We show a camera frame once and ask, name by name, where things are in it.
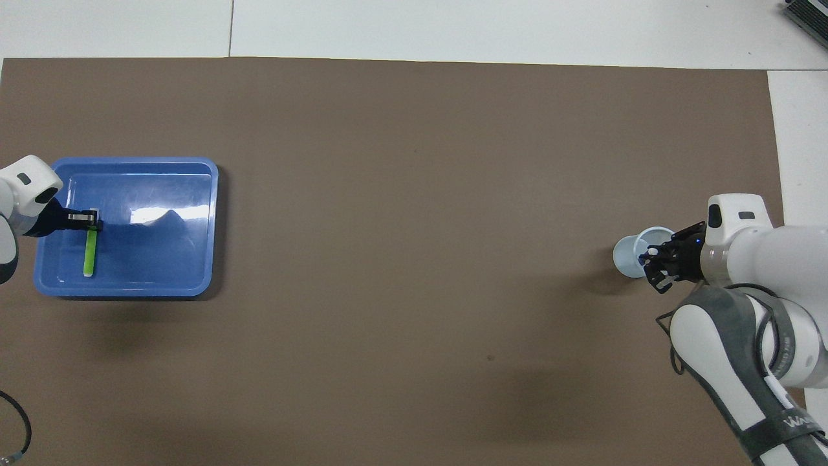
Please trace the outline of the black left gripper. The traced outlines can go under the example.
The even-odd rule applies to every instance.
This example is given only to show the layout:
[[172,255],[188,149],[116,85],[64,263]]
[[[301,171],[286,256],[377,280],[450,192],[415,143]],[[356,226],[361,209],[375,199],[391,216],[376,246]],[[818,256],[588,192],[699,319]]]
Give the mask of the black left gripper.
[[30,236],[45,237],[60,230],[101,231],[103,227],[97,210],[71,210],[52,198],[30,228]]

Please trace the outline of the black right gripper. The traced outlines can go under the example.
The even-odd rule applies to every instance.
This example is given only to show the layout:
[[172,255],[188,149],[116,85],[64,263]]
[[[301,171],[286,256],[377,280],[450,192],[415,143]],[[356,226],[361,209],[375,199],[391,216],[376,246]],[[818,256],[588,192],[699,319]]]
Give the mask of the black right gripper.
[[705,221],[677,231],[660,245],[648,245],[644,260],[644,272],[650,286],[659,294],[666,294],[674,282],[704,281],[701,256],[706,242]]

